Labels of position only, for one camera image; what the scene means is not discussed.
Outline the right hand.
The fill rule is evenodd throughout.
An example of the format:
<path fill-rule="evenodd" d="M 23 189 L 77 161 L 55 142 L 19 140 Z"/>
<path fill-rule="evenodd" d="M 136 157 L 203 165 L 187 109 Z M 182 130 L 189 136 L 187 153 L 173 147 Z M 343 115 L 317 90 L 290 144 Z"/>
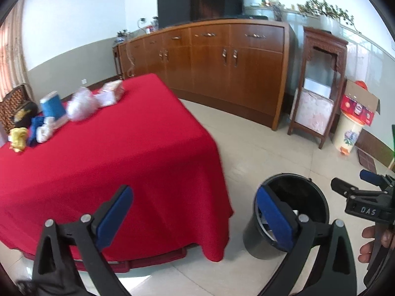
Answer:
<path fill-rule="evenodd" d="M 361 232 L 361 236 L 364 239 L 371 239 L 371 241 L 367 242 L 366 244 L 362 245 L 359 250 L 358 261 L 360 263 L 369 263 L 372 251 L 374 247 L 374 243 L 377 241 L 375 237 L 376 229 L 375 226 L 368 226 L 364 228 Z M 381 245 L 385 248 L 394 249 L 394 232 L 391 230 L 385 230 L 380 237 Z"/>

